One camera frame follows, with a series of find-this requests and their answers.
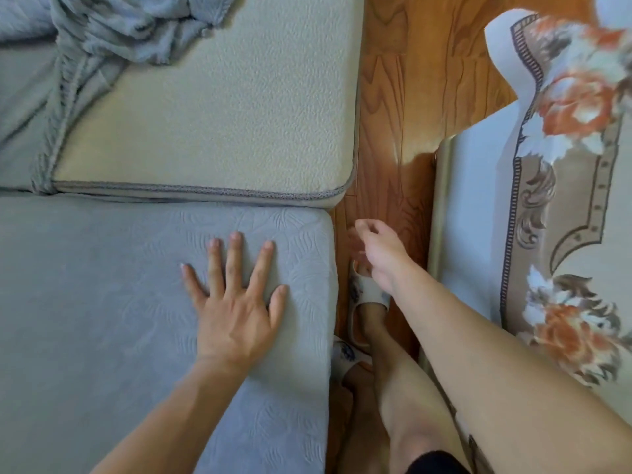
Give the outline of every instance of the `gray fabric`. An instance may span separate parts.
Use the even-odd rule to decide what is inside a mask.
[[[58,31],[53,65],[27,75],[26,92],[0,105],[0,157],[15,136],[42,140],[34,157],[32,189],[53,193],[51,177],[67,131],[83,109],[106,93],[127,62],[167,64],[177,59],[202,31],[223,20],[233,0],[50,0]],[[2,0],[0,42],[48,33],[42,0]],[[25,20],[32,15],[29,31]],[[30,66],[20,68],[24,71]],[[42,110],[43,123],[29,123]],[[23,140],[13,141],[20,148]],[[15,147],[10,146],[15,157]]]
[[[267,238],[266,296],[290,300],[278,340],[202,455],[199,473],[322,473],[337,277],[321,210],[0,196],[3,472],[87,472],[168,395],[195,355],[179,279],[205,280],[205,242],[247,233],[245,278]]]

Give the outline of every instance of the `wooden floor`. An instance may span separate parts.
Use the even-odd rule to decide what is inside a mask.
[[[592,6],[592,0],[366,0],[358,177],[332,212],[338,335],[346,336],[347,228],[359,217],[382,219],[425,266],[438,144],[515,99],[487,54],[486,24],[517,7],[589,22]],[[419,345],[396,306],[387,325],[416,356]],[[343,391],[333,387],[330,397],[328,472],[351,402]]]

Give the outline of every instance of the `left arm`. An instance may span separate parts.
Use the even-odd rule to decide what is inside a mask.
[[[287,286],[278,287],[269,311],[263,299],[274,246],[266,241],[247,289],[241,287],[240,233],[231,235],[222,277],[218,239],[209,244],[209,295],[191,266],[186,289],[198,312],[198,356],[169,398],[94,468],[93,474],[190,474],[210,435],[248,372],[268,351],[280,326]]]

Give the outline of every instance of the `orange flower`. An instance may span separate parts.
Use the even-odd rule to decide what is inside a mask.
[[[538,113],[545,135],[585,138],[610,121],[614,89],[597,72],[566,72],[544,89]]]
[[[596,26],[586,26],[582,37],[601,50],[616,50],[626,30],[608,30]]]
[[[540,39],[542,37],[547,37],[552,35],[558,27],[563,24],[569,23],[568,20],[563,18],[556,18],[554,16],[543,16],[542,18],[538,18],[529,28],[531,34],[536,38]]]
[[[616,349],[607,336],[592,330],[589,323],[581,319],[579,308],[550,304],[545,312],[544,324],[535,326],[535,340],[557,365],[570,372],[592,363],[598,353]]]

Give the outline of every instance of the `black shorts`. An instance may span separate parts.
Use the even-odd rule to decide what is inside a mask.
[[[470,474],[452,454],[432,451],[421,455],[406,474]]]

